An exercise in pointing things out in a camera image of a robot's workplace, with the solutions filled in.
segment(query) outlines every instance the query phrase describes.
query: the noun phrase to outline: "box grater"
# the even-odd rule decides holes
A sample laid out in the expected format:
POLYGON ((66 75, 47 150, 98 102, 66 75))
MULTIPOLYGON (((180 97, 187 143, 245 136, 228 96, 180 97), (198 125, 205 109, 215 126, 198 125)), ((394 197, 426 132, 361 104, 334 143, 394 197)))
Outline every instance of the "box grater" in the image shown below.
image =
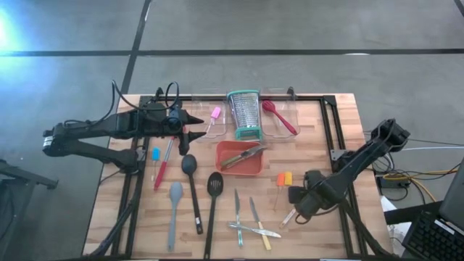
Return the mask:
POLYGON ((262 140, 260 92, 257 90, 232 91, 227 94, 237 141, 262 140))

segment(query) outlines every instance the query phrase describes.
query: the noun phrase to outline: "wooden tabletop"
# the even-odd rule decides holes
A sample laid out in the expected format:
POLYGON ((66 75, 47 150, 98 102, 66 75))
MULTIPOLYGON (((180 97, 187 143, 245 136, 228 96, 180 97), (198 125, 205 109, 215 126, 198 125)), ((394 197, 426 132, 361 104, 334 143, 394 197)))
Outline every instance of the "wooden tabletop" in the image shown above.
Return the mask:
MULTIPOLYGON (((348 149, 356 150, 365 143, 360 116, 357 111, 353 94, 334 94, 336 96, 339 117, 342 124, 345 143, 348 149)), ((139 95, 125 96, 130 102, 138 103, 139 95)), ((276 200, 276 177, 281 172, 293 172, 295 186, 302 184, 303 175, 308 170, 321 170, 324 175, 330 174, 330 163, 327 152, 326 137, 323 130, 320 105, 314 101, 297 102, 297 119, 300 134, 292 140, 267 141, 269 149, 264 152, 264 170, 255 177, 223 175, 224 190, 218 197, 215 212, 215 224, 212 240, 211 258, 318 258, 346 257, 344 241, 341 232, 339 212, 313 217, 306 225, 297 225, 292 219, 284 229, 278 226, 292 209, 288 203, 287 190, 284 189, 278 197, 276 210, 273 205, 276 200), (242 225, 257 228, 249 198, 252 196, 264 228, 282 235, 281 239, 269 238, 272 250, 267 251, 260 235, 243 232, 244 246, 239 248, 237 231, 227 227, 227 222, 235 220, 234 189, 239 192, 242 225)), ((192 110, 185 102, 184 109, 192 110)), ((119 112, 131 108, 123 101, 119 103, 119 112)), ((209 115, 194 115, 209 121, 209 115)), ((335 129, 331 118, 333 139, 335 129)), ((223 137, 233 139, 233 126, 223 137)), ((168 138, 152 138, 150 151, 154 146, 161 149, 161 158, 165 153, 168 138)), ((196 195, 198 196, 204 233, 197 235, 194 225, 190 185, 187 175, 182 173, 181 160, 176 141, 170 153, 168 168, 159 189, 153 191, 152 175, 156 177, 161 162, 147 160, 141 202, 138 211, 136 235, 133 245, 133 258, 202 258, 210 216, 211 197, 207 193, 206 182, 215 169, 216 141, 194 141, 189 154, 196 157, 198 168, 194 173, 196 195), (175 251, 167 251, 167 233, 171 219, 171 203, 169 188, 172 182, 181 182, 183 197, 178 205, 176 221, 175 251)), ((131 141, 111 139, 109 147, 121 150, 129 148, 131 141)), ((110 175, 117 168, 105 165, 102 178, 110 175)), ((124 175, 117 174, 100 185, 96 195, 84 254, 92 252, 115 224, 124 175)), ((355 181, 355 191, 360 208, 362 221, 369 231, 388 251, 392 251, 388 231, 381 209, 380 197, 371 171, 364 171, 355 181)), ((352 239, 356 246, 355 232, 351 224, 352 239)), ((120 251, 125 248, 127 224, 123 231, 120 251)))

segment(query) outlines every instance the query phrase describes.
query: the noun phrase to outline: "green grater handle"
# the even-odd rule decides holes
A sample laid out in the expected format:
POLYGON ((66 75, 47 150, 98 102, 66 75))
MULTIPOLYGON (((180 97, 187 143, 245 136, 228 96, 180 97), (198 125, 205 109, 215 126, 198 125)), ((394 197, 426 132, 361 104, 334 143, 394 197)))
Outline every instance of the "green grater handle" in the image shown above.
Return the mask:
POLYGON ((258 90, 241 90, 241 91, 231 91, 230 93, 227 94, 227 99, 229 99, 230 95, 234 94, 247 94, 247 93, 255 93, 258 94, 260 91, 258 90))

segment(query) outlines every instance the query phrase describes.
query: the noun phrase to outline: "kitchen knife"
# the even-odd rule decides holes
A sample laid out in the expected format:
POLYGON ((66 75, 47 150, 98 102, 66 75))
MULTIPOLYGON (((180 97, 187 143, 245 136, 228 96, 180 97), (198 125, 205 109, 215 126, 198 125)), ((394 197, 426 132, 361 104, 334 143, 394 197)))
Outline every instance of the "kitchen knife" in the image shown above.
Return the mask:
MULTIPOLYGON (((260 229, 264 229, 262 227, 262 223, 260 221, 260 218, 258 217, 258 213, 256 212, 256 208, 254 207, 254 202, 253 202, 252 197, 249 198, 249 205, 252 208, 254 220, 258 223, 258 226, 260 227, 260 229)), ((268 237, 266 235, 262 235, 262 241, 264 242, 264 246, 266 247, 266 250, 271 250, 270 242, 269 242, 269 239, 268 239, 268 237)))
POLYGON ((265 230, 265 229, 249 228, 249 227, 242 226, 242 225, 239 225, 239 224, 234 223, 234 222, 229 222, 229 223, 227 224, 227 226, 228 226, 229 228, 244 229, 244 230, 251 231, 251 232, 255 232, 255 233, 258 233, 258 234, 261 234, 261 235, 272 236, 272 237, 277 237, 277 238, 281 238, 281 237, 282 237, 281 235, 279 235, 279 234, 276 233, 276 232, 272 232, 272 231, 265 230))
MULTIPOLYGON (((235 214, 236 214, 237 224, 240 225, 239 212, 240 212, 239 193, 237 192, 237 189, 235 189, 235 214)), ((239 247, 242 247, 244 245, 244 240, 241 237, 241 229, 240 228, 239 228, 238 234, 239 234, 239 247)))

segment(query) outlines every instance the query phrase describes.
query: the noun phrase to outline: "black spoon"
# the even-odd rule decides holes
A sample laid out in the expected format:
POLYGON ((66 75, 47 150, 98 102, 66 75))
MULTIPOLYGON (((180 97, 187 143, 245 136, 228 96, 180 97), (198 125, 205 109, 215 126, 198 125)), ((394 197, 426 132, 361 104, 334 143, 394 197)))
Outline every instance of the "black spoon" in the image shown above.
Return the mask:
POLYGON ((196 190, 194 182, 194 172, 196 170, 196 159, 192 154, 186 155, 182 159, 182 171, 188 175, 190 181, 191 199, 194 202, 195 226, 196 233, 203 234, 202 217, 200 217, 200 209, 198 208, 198 199, 196 199, 196 190))
POLYGON ((206 247, 204 248, 204 256, 206 260, 211 258, 211 240, 212 240, 212 225, 215 222, 216 198, 223 192, 224 180, 220 173, 215 172, 208 178, 208 193, 211 195, 210 220, 208 221, 208 233, 206 236, 206 247))

